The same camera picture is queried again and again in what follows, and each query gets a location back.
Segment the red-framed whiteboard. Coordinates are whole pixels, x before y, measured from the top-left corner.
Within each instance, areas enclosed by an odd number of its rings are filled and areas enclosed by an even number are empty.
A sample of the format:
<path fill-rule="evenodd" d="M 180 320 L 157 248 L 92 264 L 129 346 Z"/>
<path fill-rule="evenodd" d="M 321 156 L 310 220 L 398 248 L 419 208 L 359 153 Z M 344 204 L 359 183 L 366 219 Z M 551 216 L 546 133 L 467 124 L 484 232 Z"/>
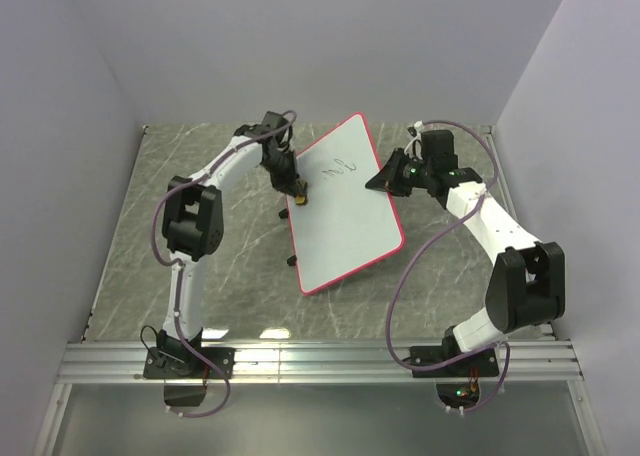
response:
<path fill-rule="evenodd" d="M 395 253 L 405 235 L 394 201 L 365 184 L 381 169 L 366 118 L 355 113 L 297 156 L 307 203 L 289 197 L 295 268 L 304 295 Z"/>

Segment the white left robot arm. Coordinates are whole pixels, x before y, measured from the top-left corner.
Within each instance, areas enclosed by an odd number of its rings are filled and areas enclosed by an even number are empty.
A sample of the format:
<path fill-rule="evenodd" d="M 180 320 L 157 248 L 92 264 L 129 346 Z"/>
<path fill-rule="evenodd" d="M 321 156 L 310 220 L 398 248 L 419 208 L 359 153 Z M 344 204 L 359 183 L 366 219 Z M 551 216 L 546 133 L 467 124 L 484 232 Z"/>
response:
<path fill-rule="evenodd" d="M 153 227 L 169 250 L 169 308 L 162 334 L 193 341 L 203 329 L 201 299 L 208 256 L 224 234 L 223 199 L 264 168 L 286 198 L 300 291 L 314 294 L 397 253 L 405 243 L 395 204 L 366 188 L 381 168 L 365 117 L 356 113 L 301 153 L 292 146 L 293 111 L 269 111 L 235 130 L 227 146 L 189 177 L 174 177 Z"/>

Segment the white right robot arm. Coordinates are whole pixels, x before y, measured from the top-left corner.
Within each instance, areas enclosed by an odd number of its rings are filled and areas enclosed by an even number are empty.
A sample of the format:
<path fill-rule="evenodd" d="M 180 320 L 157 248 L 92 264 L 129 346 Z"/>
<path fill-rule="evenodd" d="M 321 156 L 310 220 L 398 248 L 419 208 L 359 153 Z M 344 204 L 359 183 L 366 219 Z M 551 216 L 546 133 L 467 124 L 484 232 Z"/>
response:
<path fill-rule="evenodd" d="M 407 197 L 425 189 L 465 226 L 493 265 L 483 307 L 455 325 L 445 336 L 441 352 L 444 369 L 466 374 L 476 352 L 516 330 L 546 324 L 566 309 L 565 253 L 555 242 L 543 243 L 517 223 L 495 201 L 488 185 L 471 168 L 458 168 L 455 155 L 445 165 L 419 162 L 396 149 L 389 159 L 385 188 Z"/>

